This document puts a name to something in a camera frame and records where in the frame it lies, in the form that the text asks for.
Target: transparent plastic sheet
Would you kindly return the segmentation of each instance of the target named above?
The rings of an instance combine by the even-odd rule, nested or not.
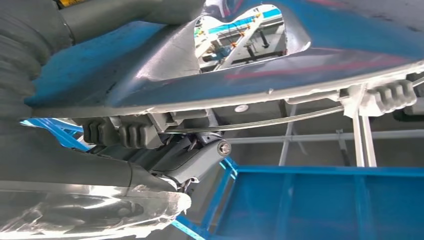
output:
[[[144,238],[190,206],[184,193],[144,185],[0,181],[0,239]]]

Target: metal rod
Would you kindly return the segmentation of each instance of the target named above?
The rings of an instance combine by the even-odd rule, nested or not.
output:
[[[361,116],[362,143],[367,167],[377,167],[376,153],[374,151],[373,136],[371,132],[370,119],[368,116]]]
[[[362,143],[361,123],[358,113],[353,118],[353,136],[355,141],[356,166],[365,167],[364,144]]]
[[[262,31],[262,29],[259,29],[258,32],[259,32],[260,38],[262,39],[263,47],[267,49],[270,46],[270,44],[268,43],[264,32]]]
[[[373,139],[415,139],[424,138],[424,129],[413,130],[397,130],[397,131],[375,131],[372,132]],[[310,135],[291,135],[286,136],[261,136],[261,137],[242,137],[227,138],[230,144],[272,144],[282,143],[285,139],[290,142],[324,142],[353,140],[353,133],[327,133],[327,134],[310,134]]]
[[[417,79],[417,80],[413,81],[413,82],[412,82],[412,86],[413,86],[413,87],[416,87],[416,86],[418,86],[418,85],[420,85],[420,84],[422,84],[422,83],[424,83],[424,76],[423,76],[423,77],[421,77],[420,79]]]
[[[293,127],[292,132],[293,132],[293,135],[299,135],[299,134],[296,132],[296,128],[294,128],[294,127]],[[304,144],[303,144],[301,141],[298,141],[298,142],[297,142],[297,144],[299,145],[300,151],[301,151],[304,155],[308,155],[308,152],[306,151],[306,148],[305,148]]]
[[[183,129],[168,129],[164,133],[166,134],[187,134],[187,133],[201,133],[201,132],[219,132],[219,131],[232,131],[232,130],[240,130],[240,129],[252,129],[252,128],[260,128],[266,126],[272,126],[277,124],[286,124],[290,122],[296,122],[300,120],[306,120],[311,118],[316,118],[324,115],[334,114],[343,111],[343,106],[336,106],[324,110],[313,111],[305,114],[300,114],[296,116],[288,116],[283,118],[265,120],[265,121],[255,121],[248,123],[240,123],[240,124],[231,124],[224,126],[211,126],[205,128],[183,128]]]
[[[294,116],[296,114],[296,109],[297,108],[298,108],[297,105],[293,105],[291,107],[290,117],[292,117],[292,116]],[[294,122],[289,122],[287,124],[287,130],[285,131],[285,136],[286,137],[289,137],[289,136],[292,135],[293,124],[294,124]],[[281,155],[279,156],[279,161],[278,161],[278,165],[279,166],[286,165],[287,153],[289,152],[289,144],[290,144],[290,141],[288,139],[285,139],[284,142],[282,143]]]

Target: cable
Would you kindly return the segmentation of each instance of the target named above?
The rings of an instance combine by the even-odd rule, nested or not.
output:
[[[417,79],[417,80],[413,81],[413,82],[412,82],[412,86],[413,86],[413,87],[416,87],[416,86],[418,86],[418,85],[420,85],[420,84],[422,84],[422,83],[424,83],[424,76],[423,76],[423,77],[421,77],[420,79]]]
[[[266,127],[271,125],[286,124],[290,122],[316,118],[316,117],[320,117],[324,115],[338,113],[343,110],[344,110],[343,106],[336,106],[333,108],[309,112],[309,113],[300,114],[296,116],[288,116],[288,117],[265,120],[265,121],[255,121],[255,122],[231,124],[231,125],[224,125],[224,126],[211,126],[211,127],[205,127],[205,128],[169,129],[169,130],[166,130],[165,133],[188,134],[188,133],[218,132],[218,131],[232,131],[232,130],[240,130],[240,129],[260,128],[260,127]]]

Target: metal pipe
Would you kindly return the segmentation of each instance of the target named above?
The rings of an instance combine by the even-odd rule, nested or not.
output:
[[[179,25],[195,19],[204,0],[90,0],[60,10],[74,43],[133,21]]]
[[[343,111],[343,106],[336,106],[324,110],[313,111],[305,114],[300,114],[296,116],[288,116],[283,118],[265,120],[265,121],[255,121],[248,123],[240,123],[240,124],[231,124],[224,126],[211,126],[205,128],[182,128],[182,129],[168,129],[164,133],[166,134],[188,134],[188,133],[201,133],[201,132],[219,132],[219,131],[232,131],[232,130],[240,130],[240,129],[252,129],[252,128],[260,128],[266,126],[272,126],[277,124],[286,124],[290,122],[306,120],[311,118],[316,118],[324,115],[334,114]]]
[[[396,131],[375,131],[372,133],[373,139],[415,139],[424,138],[424,129],[396,130]],[[227,138],[230,144],[275,144],[282,143],[288,139],[290,142],[324,142],[353,140],[353,133],[326,133],[291,136],[261,136],[261,137],[241,137]]]

